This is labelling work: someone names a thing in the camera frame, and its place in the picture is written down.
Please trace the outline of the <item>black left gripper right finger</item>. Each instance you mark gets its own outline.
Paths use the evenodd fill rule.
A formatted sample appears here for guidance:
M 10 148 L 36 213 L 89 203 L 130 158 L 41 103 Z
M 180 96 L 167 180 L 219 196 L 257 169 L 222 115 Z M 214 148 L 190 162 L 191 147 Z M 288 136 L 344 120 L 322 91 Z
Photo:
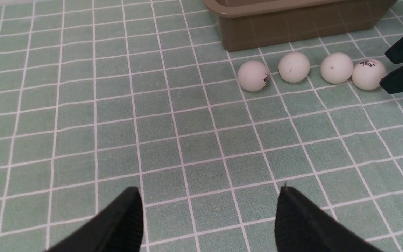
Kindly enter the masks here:
M 275 216 L 279 252 L 378 252 L 296 188 L 280 188 Z

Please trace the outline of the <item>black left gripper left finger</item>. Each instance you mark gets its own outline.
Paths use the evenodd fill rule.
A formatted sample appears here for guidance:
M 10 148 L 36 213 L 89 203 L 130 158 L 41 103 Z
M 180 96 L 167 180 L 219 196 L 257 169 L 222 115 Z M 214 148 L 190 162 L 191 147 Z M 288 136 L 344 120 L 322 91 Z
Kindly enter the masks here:
M 105 209 L 48 252 L 139 252 L 144 234 L 139 188 L 128 187 Z

